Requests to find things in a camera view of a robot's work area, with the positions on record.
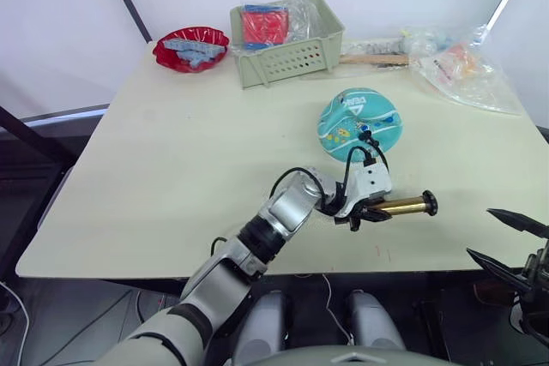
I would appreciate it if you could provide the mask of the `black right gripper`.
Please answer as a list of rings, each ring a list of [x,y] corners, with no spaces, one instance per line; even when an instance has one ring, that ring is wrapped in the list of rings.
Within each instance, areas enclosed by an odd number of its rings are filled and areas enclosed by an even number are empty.
[[[548,237],[548,225],[544,225],[528,216],[504,209],[488,208],[493,217],[517,231],[527,231],[537,237]],[[510,267],[467,248],[469,256],[485,271],[503,281],[518,293],[526,293],[521,298],[524,311],[548,310],[548,243],[535,254],[530,254],[521,275],[514,274]]]

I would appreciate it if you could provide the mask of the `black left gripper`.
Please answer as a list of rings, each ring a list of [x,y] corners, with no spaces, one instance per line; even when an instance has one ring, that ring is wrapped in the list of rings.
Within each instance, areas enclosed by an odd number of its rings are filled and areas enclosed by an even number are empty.
[[[386,200],[383,196],[378,196],[371,200],[364,199],[358,201],[348,214],[350,231],[358,231],[362,221],[383,222],[391,219],[392,215],[390,213],[382,209],[369,208],[369,206],[377,206],[385,202]]]

